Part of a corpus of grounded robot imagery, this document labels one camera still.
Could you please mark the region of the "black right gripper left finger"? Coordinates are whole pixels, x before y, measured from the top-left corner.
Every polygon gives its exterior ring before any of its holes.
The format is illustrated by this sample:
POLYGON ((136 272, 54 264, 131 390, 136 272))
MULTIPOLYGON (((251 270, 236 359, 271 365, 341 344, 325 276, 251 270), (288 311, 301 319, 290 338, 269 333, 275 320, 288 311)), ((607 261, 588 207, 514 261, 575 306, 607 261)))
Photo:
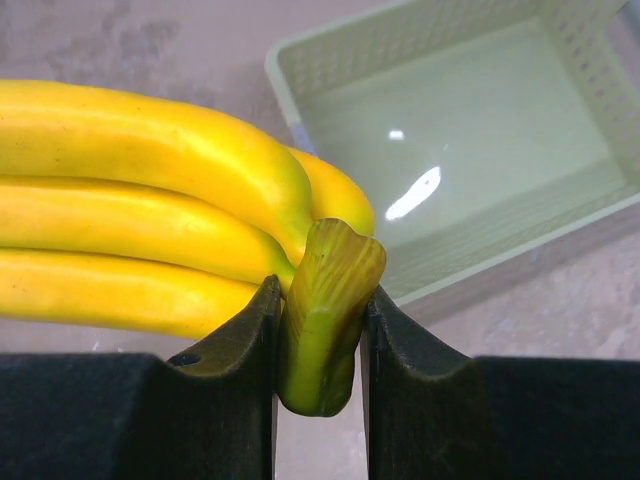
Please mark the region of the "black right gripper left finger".
POLYGON ((147 353, 1 358, 5 479, 270 479, 280 287, 162 360, 147 353))

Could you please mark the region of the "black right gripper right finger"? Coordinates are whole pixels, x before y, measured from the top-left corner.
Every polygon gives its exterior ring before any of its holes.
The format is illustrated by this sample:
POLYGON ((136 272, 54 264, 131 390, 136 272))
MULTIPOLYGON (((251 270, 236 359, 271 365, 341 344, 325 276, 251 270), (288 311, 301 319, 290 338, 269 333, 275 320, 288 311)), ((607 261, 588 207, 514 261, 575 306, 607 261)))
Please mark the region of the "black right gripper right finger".
POLYGON ((383 290, 361 372, 372 479, 635 479, 639 365, 478 356, 447 345, 383 290))

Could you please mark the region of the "yellow banana bunch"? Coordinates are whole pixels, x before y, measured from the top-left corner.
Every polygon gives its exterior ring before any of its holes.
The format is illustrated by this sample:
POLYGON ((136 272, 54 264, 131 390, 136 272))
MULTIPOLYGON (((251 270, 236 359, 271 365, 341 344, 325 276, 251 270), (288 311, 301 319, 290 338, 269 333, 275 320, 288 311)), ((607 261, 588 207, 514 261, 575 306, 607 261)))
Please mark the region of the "yellow banana bunch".
POLYGON ((338 414, 386 264, 345 173, 217 110, 1 83, 1 313, 200 339, 273 277, 277 393, 338 414))

